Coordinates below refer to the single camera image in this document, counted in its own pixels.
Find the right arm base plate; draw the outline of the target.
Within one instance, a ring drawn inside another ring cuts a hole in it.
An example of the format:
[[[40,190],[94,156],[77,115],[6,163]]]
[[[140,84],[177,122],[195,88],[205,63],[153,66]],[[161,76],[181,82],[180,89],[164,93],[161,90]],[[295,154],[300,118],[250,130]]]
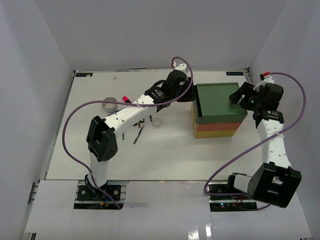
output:
[[[231,201],[231,202],[239,202],[240,200],[243,201],[252,201],[248,198],[247,195],[222,195],[222,194],[230,194],[230,193],[241,193],[240,190],[232,190],[228,187],[227,184],[211,184],[207,187],[207,190],[210,193],[217,194],[217,195],[210,195],[209,199],[211,201]]]

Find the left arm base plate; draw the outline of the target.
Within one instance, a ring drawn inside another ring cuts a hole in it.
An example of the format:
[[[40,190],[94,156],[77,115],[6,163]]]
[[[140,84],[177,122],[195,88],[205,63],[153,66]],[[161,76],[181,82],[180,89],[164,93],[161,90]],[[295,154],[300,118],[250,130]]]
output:
[[[121,199],[121,185],[107,185],[102,189],[106,193],[108,193],[115,201],[119,201]],[[79,185],[75,199],[77,201],[102,201],[106,200],[107,198],[108,196],[99,190],[96,193],[92,193],[87,185]]]

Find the black ballpoint pen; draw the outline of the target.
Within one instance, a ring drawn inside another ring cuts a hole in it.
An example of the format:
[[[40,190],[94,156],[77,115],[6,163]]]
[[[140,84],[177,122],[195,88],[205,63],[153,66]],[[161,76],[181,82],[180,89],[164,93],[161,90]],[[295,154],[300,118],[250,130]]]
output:
[[[140,137],[140,135],[141,135],[141,133],[142,133],[143,129],[144,129],[144,126],[142,126],[142,127],[140,128],[140,130],[139,130],[139,132],[138,132],[138,134],[137,134],[136,138],[134,139],[134,142],[133,142],[133,144],[134,144],[134,145],[137,143],[137,141],[138,141],[138,139],[139,139],[139,137]]]

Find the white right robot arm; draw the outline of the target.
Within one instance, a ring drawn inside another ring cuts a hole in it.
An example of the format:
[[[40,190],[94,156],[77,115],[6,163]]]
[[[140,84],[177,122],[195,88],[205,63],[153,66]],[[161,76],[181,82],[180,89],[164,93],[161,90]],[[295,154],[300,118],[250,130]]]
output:
[[[283,114],[277,110],[283,87],[266,82],[254,86],[245,82],[229,96],[232,104],[253,111],[255,127],[262,141],[262,165],[250,176],[234,172],[228,177],[226,195],[236,200],[243,193],[252,200],[286,208],[295,194],[302,175],[294,170],[286,153]]]

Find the green drawer tray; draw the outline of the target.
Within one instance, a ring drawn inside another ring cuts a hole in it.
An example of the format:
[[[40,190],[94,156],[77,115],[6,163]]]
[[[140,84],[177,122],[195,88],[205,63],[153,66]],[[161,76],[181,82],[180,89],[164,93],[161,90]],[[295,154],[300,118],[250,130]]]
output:
[[[202,120],[201,108],[198,107],[197,102],[191,104],[191,115],[196,124],[200,124]]]

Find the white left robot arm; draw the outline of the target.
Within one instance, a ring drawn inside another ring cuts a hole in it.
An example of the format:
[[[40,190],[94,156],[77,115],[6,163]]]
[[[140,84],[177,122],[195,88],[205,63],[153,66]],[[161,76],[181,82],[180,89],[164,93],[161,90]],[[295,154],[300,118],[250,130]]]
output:
[[[193,84],[187,77],[189,71],[185,63],[176,66],[166,80],[157,81],[144,92],[133,105],[128,105],[118,112],[103,119],[99,116],[91,120],[86,141],[90,151],[91,176],[88,177],[88,193],[99,200],[105,196],[108,162],[117,151],[117,138],[139,120],[169,107],[174,99],[180,102],[194,100]]]

